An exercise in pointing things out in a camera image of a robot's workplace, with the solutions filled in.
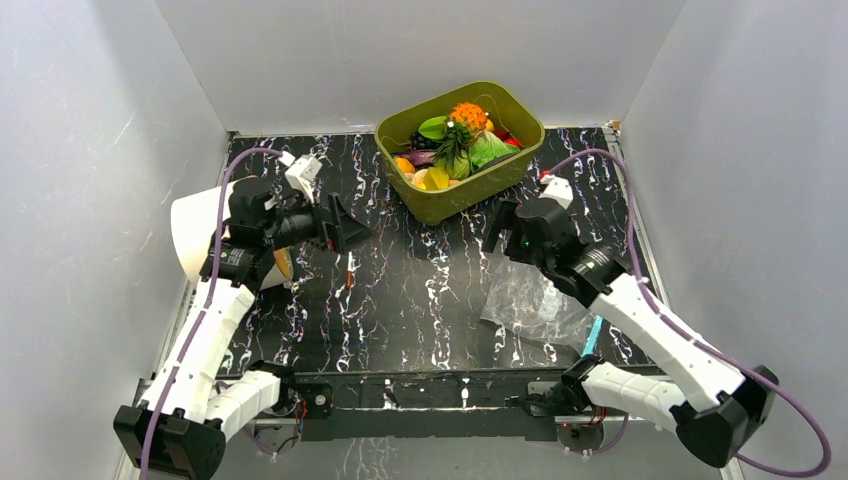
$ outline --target black table surface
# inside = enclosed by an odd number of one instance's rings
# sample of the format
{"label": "black table surface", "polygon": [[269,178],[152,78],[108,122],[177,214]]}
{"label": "black table surface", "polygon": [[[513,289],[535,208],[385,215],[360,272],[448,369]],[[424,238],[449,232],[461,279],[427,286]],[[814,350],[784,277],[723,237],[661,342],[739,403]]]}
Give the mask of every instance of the black table surface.
{"label": "black table surface", "polygon": [[[260,293],[237,330],[221,374],[238,374],[264,359],[298,372],[427,371],[569,367],[575,348],[522,338],[485,320],[492,276],[504,257],[481,254],[487,221],[499,198],[538,194],[536,178],[587,148],[607,148],[600,128],[547,132],[524,181],[437,226],[419,223],[379,167],[373,135],[236,137],[229,159],[251,147],[316,155],[323,163],[316,191],[339,193],[373,237],[354,253],[355,285],[345,289],[347,258],[311,245],[292,249],[295,286]],[[245,159],[236,177],[272,176],[271,157]],[[626,197],[613,166],[599,158],[576,162],[559,175],[575,190],[574,221],[584,241],[613,242],[624,253]],[[649,364],[621,331],[604,321],[595,353],[615,364]]]}

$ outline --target white enclosure wall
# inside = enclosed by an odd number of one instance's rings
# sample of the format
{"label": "white enclosure wall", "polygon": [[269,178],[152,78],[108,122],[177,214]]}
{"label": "white enclosure wall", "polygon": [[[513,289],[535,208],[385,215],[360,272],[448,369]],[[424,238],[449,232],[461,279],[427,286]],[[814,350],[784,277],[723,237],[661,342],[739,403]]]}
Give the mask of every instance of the white enclosure wall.
{"label": "white enclosure wall", "polygon": [[374,130],[495,80],[546,125],[620,119],[684,0],[158,0],[224,126]]}
{"label": "white enclosure wall", "polygon": [[[622,129],[674,308],[774,370],[848,478],[848,4],[690,0]],[[820,458],[783,402],[744,453]]]}
{"label": "white enclosure wall", "polygon": [[0,4],[0,476],[114,477],[183,291],[170,202],[225,142],[152,0]]}

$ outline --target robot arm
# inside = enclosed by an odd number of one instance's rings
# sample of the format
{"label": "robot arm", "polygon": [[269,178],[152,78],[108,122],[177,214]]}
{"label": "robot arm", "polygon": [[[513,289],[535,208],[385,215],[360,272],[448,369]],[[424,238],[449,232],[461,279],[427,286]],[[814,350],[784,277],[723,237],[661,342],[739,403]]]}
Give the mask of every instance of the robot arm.
{"label": "robot arm", "polygon": [[[628,273],[611,246],[580,241],[569,211],[573,195],[568,182],[552,177],[544,181],[547,187],[537,199],[523,205],[501,202],[483,250],[493,251],[501,231],[511,230],[504,248],[510,260],[535,265],[561,292],[620,328],[674,383],[627,373],[589,355],[565,372],[544,398],[533,399],[537,408],[531,413],[579,413],[593,405],[616,408],[675,432],[699,459],[723,467],[765,421],[772,392],[663,323],[642,298],[637,283],[641,279]],[[701,339],[662,308],[677,326]],[[755,371],[777,382],[765,367]]]}
{"label": "robot arm", "polygon": [[281,161],[288,167],[288,185],[275,189],[270,179],[249,177],[233,186],[216,278],[212,278],[213,235],[190,321],[138,405],[122,406],[115,416],[115,432],[137,467],[155,406],[163,400],[153,430],[150,468],[192,479],[211,478],[226,443],[261,411],[294,406],[292,390],[297,385],[292,369],[262,361],[213,396],[227,346],[275,266],[274,251],[309,241],[343,254],[369,238],[370,231],[345,212],[337,195],[330,195],[327,207],[315,203],[312,181],[321,167],[317,159],[305,155],[295,161],[284,155]]}

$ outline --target white paper cone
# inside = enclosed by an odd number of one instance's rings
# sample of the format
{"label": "white paper cone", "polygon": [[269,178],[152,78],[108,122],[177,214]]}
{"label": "white paper cone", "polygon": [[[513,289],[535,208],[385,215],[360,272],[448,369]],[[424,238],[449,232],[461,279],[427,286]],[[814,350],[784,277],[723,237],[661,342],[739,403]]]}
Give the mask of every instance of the white paper cone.
{"label": "white paper cone", "polygon": [[[230,218],[229,199],[233,193],[233,185],[227,185],[227,201],[224,202],[224,219]],[[209,253],[209,244],[215,232],[218,214],[218,197],[221,187],[189,195],[175,200],[171,204],[171,236],[174,239],[174,249],[180,264],[191,283],[200,280],[200,268]],[[282,283],[290,284],[291,257],[287,248],[275,252],[279,268],[272,268],[262,282],[263,289]]]}

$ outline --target green container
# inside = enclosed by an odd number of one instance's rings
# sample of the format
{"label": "green container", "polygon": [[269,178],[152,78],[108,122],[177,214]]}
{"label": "green container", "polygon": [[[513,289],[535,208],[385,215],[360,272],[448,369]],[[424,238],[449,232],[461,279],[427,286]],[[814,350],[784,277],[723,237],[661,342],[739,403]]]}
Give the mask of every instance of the green container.
{"label": "green container", "polygon": [[[489,112],[495,128],[506,128],[524,148],[515,156],[472,175],[442,190],[428,191],[416,187],[400,171],[393,153],[401,153],[401,145],[416,131],[421,122],[447,115],[462,102],[480,105]],[[415,218],[436,225],[492,195],[518,184],[527,173],[533,152],[542,145],[545,129],[541,122],[504,87],[492,82],[474,82],[439,95],[424,103],[396,113],[377,125],[374,134],[383,153],[383,171]]]}

